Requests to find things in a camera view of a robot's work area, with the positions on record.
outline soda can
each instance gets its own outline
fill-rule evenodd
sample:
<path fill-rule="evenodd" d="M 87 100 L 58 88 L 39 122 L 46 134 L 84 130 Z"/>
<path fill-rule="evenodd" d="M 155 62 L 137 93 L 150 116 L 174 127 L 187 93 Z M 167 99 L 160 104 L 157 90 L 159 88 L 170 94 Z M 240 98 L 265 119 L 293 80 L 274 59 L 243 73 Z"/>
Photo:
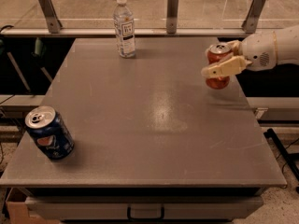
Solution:
<path fill-rule="evenodd" d="M 25 118 L 26 130 L 37 147 L 51 160 L 66 157 L 74 141 L 64 125 L 62 116 L 52 107 L 40 106 Z"/>
<path fill-rule="evenodd" d="M 220 42 L 209 47 L 207 59 L 210 64 L 217 63 L 232 52 L 232 48 L 225 42 Z M 230 77 L 207 78 L 206 84 L 212 89 L 223 89 L 228 86 Z"/>

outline red can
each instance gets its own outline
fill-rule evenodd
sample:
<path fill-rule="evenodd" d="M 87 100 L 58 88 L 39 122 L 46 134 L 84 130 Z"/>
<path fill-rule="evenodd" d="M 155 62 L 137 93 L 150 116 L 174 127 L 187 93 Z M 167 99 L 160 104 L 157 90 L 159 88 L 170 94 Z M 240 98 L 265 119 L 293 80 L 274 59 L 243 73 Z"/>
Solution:
<path fill-rule="evenodd" d="M 207 52 L 207 59 L 210 64 L 217 63 L 222 58 L 232 52 L 232 48 L 225 42 L 220 42 L 210 46 Z M 216 90 L 227 87 L 230 82 L 230 77 L 207 78 L 206 84 L 208 87 Z"/>

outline metal post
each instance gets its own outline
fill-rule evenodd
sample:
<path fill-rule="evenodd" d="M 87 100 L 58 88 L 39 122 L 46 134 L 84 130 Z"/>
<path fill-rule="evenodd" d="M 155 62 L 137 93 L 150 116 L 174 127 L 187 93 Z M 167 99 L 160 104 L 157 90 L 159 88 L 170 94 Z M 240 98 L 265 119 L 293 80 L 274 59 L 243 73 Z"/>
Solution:
<path fill-rule="evenodd" d="M 253 0 L 249 14 L 242 24 L 245 33 L 255 33 L 266 0 Z"/>
<path fill-rule="evenodd" d="M 167 0 L 166 31 L 168 34 L 177 32 L 178 0 Z"/>
<path fill-rule="evenodd" d="M 57 19 L 56 12 L 51 0 L 38 0 L 41 6 L 44 16 L 46 18 L 48 30 L 51 34 L 58 34 L 62 27 L 61 23 Z"/>

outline can top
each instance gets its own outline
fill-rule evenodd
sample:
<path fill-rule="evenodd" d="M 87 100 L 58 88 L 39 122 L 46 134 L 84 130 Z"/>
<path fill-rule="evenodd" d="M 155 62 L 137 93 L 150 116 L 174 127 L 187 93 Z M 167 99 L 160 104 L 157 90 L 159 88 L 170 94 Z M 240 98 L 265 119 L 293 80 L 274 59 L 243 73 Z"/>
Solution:
<path fill-rule="evenodd" d="M 39 129 L 46 127 L 54 121 L 56 115 L 55 109 L 49 106 L 40 106 L 32 110 L 25 118 L 28 128 Z"/>
<path fill-rule="evenodd" d="M 220 42 L 210 46 L 209 50 L 214 54 L 224 54 L 231 51 L 231 46 L 225 42 Z"/>

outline floor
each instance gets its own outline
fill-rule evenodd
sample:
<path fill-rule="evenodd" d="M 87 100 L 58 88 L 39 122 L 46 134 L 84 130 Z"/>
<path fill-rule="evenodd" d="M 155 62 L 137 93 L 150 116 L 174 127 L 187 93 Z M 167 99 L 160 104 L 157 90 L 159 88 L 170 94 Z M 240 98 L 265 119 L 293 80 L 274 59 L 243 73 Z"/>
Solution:
<path fill-rule="evenodd" d="M 21 28 L 40 28 L 45 27 L 43 16 L 38 10 L 36 1 L 32 0 L 0 0 L 0 26 L 12 23 Z M 16 8 L 16 12 L 11 13 L 7 10 L 11 7 Z M 165 24 L 166 0 L 129 0 L 132 11 L 135 13 L 137 28 L 161 28 Z M 140 1 L 150 1 L 142 6 Z M 178 27 L 180 28 L 235 28 L 240 27 L 242 21 L 246 18 L 251 0 L 180 0 L 178 12 Z M 298 24 L 299 22 L 299 0 L 267 0 L 263 10 L 259 26 L 262 28 L 281 28 Z M 77 6 L 77 11 L 63 6 L 65 0 L 53 0 L 58 7 L 58 16 L 62 19 L 64 27 L 86 27 L 86 28 L 109 28 L 111 21 L 108 15 L 113 11 L 115 1 L 111 4 L 102 4 L 105 12 L 99 11 L 99 7 L 93 4 L 93 0 L 84 0 L 84 3 L 78 0 L 68 0 Z M 0 132 L 7 129 L 0 127 Z M 284 145 L 290 144 L 299 137 L 299 132 L 280 133 L 279 138 Z M 285 189 L 271 188 L 263 195 L 264 206 L 250 215 L 246 219 L 236 219 L 235 224 L 297 224 L 299 223 L 299 194 L 295 191 L 298 187 L 298 180 L 295 179 L 288 165 L 285 165 L 284 159 L 279 156 L 276 146 L 269 140 L 269 146 L 272 148 L 275 157 L 278 157 L 278 163 L 283 169 L 283 173 L 288 182 Z M 0 164 L 0 171 L 5 170 L 14 150 L 16 143 L 3 143 L 4 159 Z M 298 151 L 299 142 L 290 146 L 289 151 Z M 4 190 L 0 189 L 0 206 L 3 203 Z M 2 215 L 0 223 L 10 223 Z"/>

